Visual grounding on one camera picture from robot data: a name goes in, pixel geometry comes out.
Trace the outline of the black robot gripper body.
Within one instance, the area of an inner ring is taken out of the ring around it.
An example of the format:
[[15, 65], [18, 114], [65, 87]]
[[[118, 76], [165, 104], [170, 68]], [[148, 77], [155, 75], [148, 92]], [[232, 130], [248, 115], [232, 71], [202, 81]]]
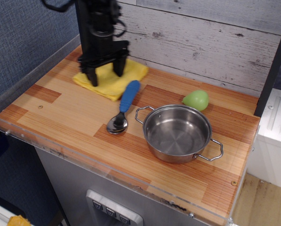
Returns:
[[116, 0], [76, 0], [82, 55], [80, 70], [98, 68], [119, 57], [129, 55], [127, 40], [114, 40], [126, 32]]

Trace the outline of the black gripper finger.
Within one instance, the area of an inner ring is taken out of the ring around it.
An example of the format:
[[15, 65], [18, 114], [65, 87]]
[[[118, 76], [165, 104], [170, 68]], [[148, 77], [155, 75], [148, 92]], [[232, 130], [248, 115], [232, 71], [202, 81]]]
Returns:
[[97, 81], [96, 69], [92, 68], [92, 67], [87, 67], [85, 74], [86, 74], [88, 80], [91, 82], [91, 84], [94, 87], [97, 87], [98, 81]]
[[119, 77], [123, 75], [124, 67], [126, 64], [126, 56], [121, 56], [113, 61], [113, 71]]

